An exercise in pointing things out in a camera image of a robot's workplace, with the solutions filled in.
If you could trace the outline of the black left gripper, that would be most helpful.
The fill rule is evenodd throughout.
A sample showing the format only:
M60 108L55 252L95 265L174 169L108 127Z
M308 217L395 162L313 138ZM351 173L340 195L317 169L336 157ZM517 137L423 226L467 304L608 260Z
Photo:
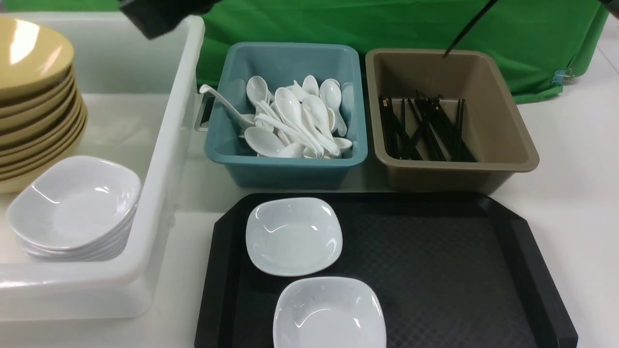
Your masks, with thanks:
M149 40L177 28L191 15L207 14L219 0L120 0L118 9Z

